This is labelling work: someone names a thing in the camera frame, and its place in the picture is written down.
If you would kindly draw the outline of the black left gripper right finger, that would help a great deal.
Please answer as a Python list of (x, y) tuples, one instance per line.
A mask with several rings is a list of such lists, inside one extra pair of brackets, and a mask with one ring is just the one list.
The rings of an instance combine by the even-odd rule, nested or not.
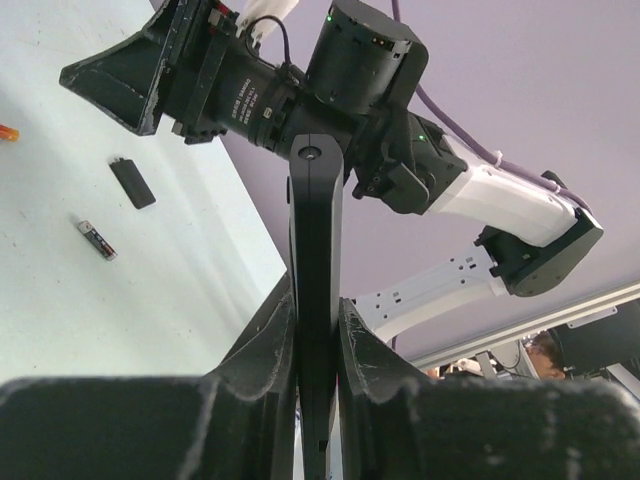
[(598, 382), (433, 380), (339, 313), (347, 479), (635, 479), (639, 404)]

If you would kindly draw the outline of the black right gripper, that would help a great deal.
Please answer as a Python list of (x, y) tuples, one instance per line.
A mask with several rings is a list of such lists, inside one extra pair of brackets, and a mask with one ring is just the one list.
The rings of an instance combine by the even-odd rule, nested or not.
[(208, 102), (236, 19), (221, 1), (166, 1), (140, 31), (64, 67), (59, 84), (138, 136), (156, 133), (166, 100), (172, 132), (209, 143), (225, 132)]

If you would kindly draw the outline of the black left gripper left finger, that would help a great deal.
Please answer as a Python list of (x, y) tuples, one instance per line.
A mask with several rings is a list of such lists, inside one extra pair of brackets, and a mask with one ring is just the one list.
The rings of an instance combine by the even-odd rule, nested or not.
[(293, 307), (202, 377), (21, 379), (1, 389), (5, 479), (289, 479)]

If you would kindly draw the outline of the black remote battery cover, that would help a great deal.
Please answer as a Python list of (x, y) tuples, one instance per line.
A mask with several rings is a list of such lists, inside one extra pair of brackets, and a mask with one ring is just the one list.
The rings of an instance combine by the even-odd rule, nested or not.
[(156, 202), (149, 185), (132, 159), (116, 158), (109, 167), (136, 209), (141, 210)]

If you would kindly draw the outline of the red orange battery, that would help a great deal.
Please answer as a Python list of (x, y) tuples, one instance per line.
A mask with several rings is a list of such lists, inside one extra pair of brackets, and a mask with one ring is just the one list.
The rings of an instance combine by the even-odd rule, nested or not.
[(17, 142), (20, 137), (20, 132), (17, 129), (0, 125), (0, 140), (6, 142)]

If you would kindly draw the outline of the black remote control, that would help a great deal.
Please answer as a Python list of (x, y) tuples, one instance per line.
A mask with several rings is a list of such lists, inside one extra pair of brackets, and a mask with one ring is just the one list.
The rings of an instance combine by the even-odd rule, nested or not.
[(327, 134), (295, 137), (289, 155), (290, 265), (306, 479), (329, 477), (340, 305), (343, 154)]

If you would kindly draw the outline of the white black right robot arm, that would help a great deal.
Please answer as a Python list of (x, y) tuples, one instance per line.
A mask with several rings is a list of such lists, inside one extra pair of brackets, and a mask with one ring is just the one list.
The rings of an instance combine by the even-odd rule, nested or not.
[(552, 175), (533, 178), (481, 154), (445, 115), (408, 105), (428, 62), (395, 16), (335, 1), (306, 69), (272, 65), (262, 38), (290, 1), (166, 1), (116, 46), (62, 69), (60, 84), (130, 132), (170, 117), (189, 144), (234, 132), (287, 160), (290, 276), (298, 334), (319, 346), (338, 323), (342, 191), (399, 214), (464, 216), (484, 228), (470, 253), (363, 298), (389, 340), (486, 295), (532, 297), (560, 284), (603, 234), (585, 203)]

